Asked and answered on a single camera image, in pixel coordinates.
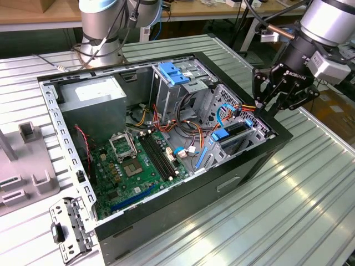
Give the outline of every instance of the computer chassis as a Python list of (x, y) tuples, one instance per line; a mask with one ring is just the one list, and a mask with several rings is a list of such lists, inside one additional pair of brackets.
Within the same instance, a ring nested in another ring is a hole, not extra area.
[[(242, 111), (254, 106), (253, 99), (203, 53), (42, 76), (38, 82), (77, 189), (49, 209), (65, 264), (94, 245), (100, 245), (105, 265), (113, 264), (253, 178), (292, 138), (267, 112), (254, 117), (252, 109)], [(132, 114), (127, 110), (137, 106), (144, 114), (155, 110), (141, 132), (125, 124)], [(177, 112), (190, 129), (193, 123), (212, 129), (206, 138), (202, 133), (204, 145), (185, 149), (196, 131), (187, 136), (161, 130), (161, 124), (177, 124)], [(96, 146), (89, 152), (91, 137)], [(111, 154), (112, 142), (125, 139), (125, 156), (116, 149)], [(189, 152), (194, 155), (186, 157)], [(161, 178), (137, 181), (150, 172)], [(138, 185), (127, 192), (132, 177)]]

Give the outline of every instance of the red cable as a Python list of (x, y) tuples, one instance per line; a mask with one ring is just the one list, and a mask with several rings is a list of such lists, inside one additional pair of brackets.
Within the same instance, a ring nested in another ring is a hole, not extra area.
[(75, 126), (75, 128), (77, 130), (79, 130), (79, 132), (83, 135), (84, 141), (85, 141), (85, 145), (87, 147), (87, 155), (88, 155), (88, 174), (90, 174), (90, 156), (89, 156), (89, 145), (88, 145), (88, 139), (87, 136), (85, 135), (84, 131), (81, 130), (81, 128), (79, 128), (78, 126)]

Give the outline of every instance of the blue pcie slot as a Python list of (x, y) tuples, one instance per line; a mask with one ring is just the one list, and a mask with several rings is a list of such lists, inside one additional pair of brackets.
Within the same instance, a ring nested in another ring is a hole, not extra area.
[(125, 201), (122, 201), (120, 203), (117, 203), (116, 205), (112, 206), (111, 207), (111, 211), (114, 212), (114, 211), (117, 211), (119, 209), (122, 209), (128, 205), (130, 205), (131, 203), (135, 202), (135, 201), (138, 201), (146, 196), (148, 196), (151, 192), (151, 190), (155, 187), (155, 185), (151, 186), (150, 188), (148, 188), (147, 190), (143, 191), (143, 192), (140, 192), (139, 194), (133, 196), (133, 197), (130, 197), (128, 199), (126, 199)]
[(204, 151), (202, 152), (202, 154), (201, 154), (201, 156), (199, 158), (199, 161), (196, 164), (196, 168), (197, 169), (200, 167), (200, 164), (201, 164), (202, 160), (204, 159), (206, 153), (207, 153), (207, 147), (204, 148)]

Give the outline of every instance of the blue cable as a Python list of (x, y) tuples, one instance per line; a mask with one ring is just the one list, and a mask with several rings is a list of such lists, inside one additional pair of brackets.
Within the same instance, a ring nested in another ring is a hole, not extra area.
[(218, 124), (221, 125), (221, 127), (223, 127), (223, 123), (222, 123), (222, 120), (221, 120), (221, 118), (220, 118), (220, 111), (221, 111), (221, 108), (222, 108), (222, 107), (227, 107), (227, 108), (231, 109), (232, 111), (235, 111), (235, 110), (236, 110), (236, 109), (235, 109), (233, 106), (231, 106), (230, 104), (222, 104), (220, 107), (218, 107), (218, 109), (217, 109), (217, 122), (218, 122)]
[(159, 20), (159, 31), (158, 31), (157, 35), (155, 36), (155, 38), (154, 38), (153, 40), (156, 40), (156, 39), (157, 39), (157, 37), (158, 37), (159, 34), (160, 34), (160, 31), (161, 31), (161, 20)]
[(177, 147), (174, 151), (174, 155), (176, 155), (179, 151), (183, 151), (185, 148), (183, 147)]

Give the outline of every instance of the chip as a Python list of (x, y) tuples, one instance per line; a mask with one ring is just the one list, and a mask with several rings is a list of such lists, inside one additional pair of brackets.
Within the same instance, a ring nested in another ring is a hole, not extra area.
[(117, 191), (113, 191), (107, 194), (107, 198), (109, 199), (109, 201), (113, 200), (114, 198), (118, 197), (118, 193)]
[(120, 182), (121, 181), (121, 177), (120, 176), (115, 176), (115, 181), (116, 182)]
[(140, 165), (137, 158), (123, 162), (122, 166), (128, 177), (143, 172), (142, 166)]

